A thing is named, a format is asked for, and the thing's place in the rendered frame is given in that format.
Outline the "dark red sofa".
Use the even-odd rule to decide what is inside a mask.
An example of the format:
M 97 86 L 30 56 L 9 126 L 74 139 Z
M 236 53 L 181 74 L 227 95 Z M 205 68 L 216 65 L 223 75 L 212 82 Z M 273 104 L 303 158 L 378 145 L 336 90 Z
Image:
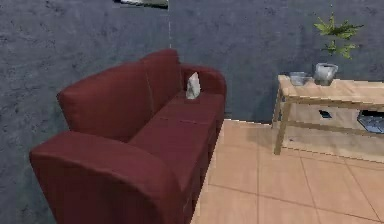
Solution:
M 201 92 L 187 99 L 187 80 Z M 57 224 L 190 224 L 224 121 L 226 82 L 174 49 L 60 91 L 68 129 L 30 151 Z

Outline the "grey glass bowl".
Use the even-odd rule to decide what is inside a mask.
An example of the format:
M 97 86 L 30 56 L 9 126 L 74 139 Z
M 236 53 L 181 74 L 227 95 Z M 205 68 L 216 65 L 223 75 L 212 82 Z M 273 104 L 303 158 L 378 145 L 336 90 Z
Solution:
M 311 76 L 306 72 L 290 72 L 289 78 L 293 86 L 303 86 L 311 79 Z

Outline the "white crumpled cloth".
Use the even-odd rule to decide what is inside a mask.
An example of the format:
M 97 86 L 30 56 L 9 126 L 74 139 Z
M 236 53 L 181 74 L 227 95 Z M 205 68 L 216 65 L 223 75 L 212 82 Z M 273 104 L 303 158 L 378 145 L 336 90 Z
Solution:
M 187 99 L 196 99 L 201 92 L 199 74 L 194 72 L 191 77 L 187 80 L 187 90 L 186 98 Z

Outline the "grey plant pot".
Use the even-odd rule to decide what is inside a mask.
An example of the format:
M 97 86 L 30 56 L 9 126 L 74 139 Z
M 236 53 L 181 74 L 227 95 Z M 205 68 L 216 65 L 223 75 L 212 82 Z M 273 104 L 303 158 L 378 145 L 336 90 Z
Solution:
M 314 82 L 317 85 L 329 86 L 332 83 L 337 71 L 337 65 L 329 63 L 318 63 L 316 65 L 315 74 L 313 76 Z

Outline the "light wooden side table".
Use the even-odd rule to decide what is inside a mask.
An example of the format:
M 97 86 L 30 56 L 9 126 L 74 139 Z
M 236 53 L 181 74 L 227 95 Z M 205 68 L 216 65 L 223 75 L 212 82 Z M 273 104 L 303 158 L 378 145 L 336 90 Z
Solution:
M 316 85 L 314 80 L 310 79 L 303 86 L 294 86 L 286 75 L 279 75 L 278 81 L 279 87 L 272 123 L 277 122 L 278 118 L 281 120 L 273 149 L 275 155 L 281 153 L 287 126 L 384 137 L 384 134 L 368 132 L 364 128 L 342 127 L 335 123 L 305 123 L 289 119 L 293 104 L 384 111 L 384 82 L 334 79 L 329 86 L 321 86 Z

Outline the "green house plant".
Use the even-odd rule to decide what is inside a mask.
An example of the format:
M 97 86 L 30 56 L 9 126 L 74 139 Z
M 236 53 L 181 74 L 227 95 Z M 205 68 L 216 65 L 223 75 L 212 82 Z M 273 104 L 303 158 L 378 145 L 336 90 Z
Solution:
M 327 22 L 318 18 L 318 23 L 314 23 L 313 26 L 321 36 L 329 37 L 329 42 L 324 44 L 322 51 L 331 56 L 338 54 L 346 59 L 352 59 L 351 51 L 358 46 L 351 42 L 351 38 L 357 35 L 362 25 L 351 24 L 348 20 L 337 25 L 334 13 L 331 13 Z

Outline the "dark blue laptop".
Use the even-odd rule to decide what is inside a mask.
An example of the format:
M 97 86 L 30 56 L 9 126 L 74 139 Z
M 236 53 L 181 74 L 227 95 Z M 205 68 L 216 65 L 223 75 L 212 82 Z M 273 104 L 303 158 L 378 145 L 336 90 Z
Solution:
M 384 118 L 374 116 L 359 115 L 357 121 L 368 131 L 372 133 L 384 134 Z

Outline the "framed wall picture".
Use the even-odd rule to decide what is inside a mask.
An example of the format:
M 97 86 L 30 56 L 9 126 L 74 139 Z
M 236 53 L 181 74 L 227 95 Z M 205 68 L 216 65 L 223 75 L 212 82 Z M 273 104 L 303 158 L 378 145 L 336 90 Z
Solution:
M 151 8 L 167 9 L 169 0 L 113 0 L 115 3 L 130 5 L 130 6 L 143 6 Z

